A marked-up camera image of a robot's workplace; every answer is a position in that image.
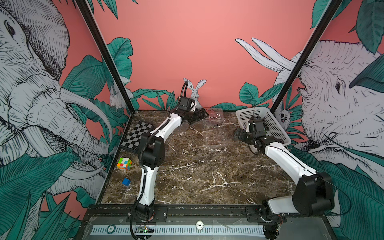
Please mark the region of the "clear plastic clamshell container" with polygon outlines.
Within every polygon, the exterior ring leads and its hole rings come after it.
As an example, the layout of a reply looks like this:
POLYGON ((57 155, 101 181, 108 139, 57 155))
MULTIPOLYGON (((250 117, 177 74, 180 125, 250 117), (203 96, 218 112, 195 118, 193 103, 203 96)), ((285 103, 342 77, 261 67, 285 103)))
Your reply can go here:
POLYGON ((208 124, 221 125, 224 121, 224 111, 222 109, 210 108, 206 109, 208 116, 204 121, 208 124))

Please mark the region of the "white plastic perforated basket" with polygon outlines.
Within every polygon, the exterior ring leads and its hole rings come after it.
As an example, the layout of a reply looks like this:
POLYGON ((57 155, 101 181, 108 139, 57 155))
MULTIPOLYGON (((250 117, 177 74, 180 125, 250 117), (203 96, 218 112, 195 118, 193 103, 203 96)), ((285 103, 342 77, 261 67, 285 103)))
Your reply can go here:
POLYGON ((273 136, 287 147, 292 143, 290 137, 279 124, 274 115, 266 107, 252 107, 236 111, 236 117, 241 129, 249 131, 248 123, 251 117, 260 117, 264 122, 267 136, 273 136))

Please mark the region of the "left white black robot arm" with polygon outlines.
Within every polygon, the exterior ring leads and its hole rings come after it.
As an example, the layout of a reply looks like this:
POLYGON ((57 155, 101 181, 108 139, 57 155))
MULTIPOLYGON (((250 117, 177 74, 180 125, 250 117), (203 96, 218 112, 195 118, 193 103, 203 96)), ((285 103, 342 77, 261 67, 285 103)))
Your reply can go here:
POLYGON ((141 136, 138 157, 142 175, 132 215, 136 214, 143 222, 149 222, 153 219, 155 215, 155 183, 159 167, 165 160, 166 140, 182 123, 192 125, 208 116, 209 114, 204 108, 193 108, 189 111, 173 109, 167 112, 166 119, 156 129, 141 136))

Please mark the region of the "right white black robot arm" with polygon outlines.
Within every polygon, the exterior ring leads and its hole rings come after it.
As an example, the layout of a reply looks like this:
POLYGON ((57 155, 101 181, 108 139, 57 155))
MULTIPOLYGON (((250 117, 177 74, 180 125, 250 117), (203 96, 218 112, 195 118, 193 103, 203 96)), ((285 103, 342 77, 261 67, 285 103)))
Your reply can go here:
POLYGON ((291 196, 273 198, 267 201, 264 217, 282 214, 299 214, 310 217, 314 214, 332 210, 335 206, 332 178, 329 174, 317 172, 304 164, 288 151, 273 136, 263 132, 249 133, 237 128, 234 139, 252 145, 274 160, 294 181, 296 189, 291 196))

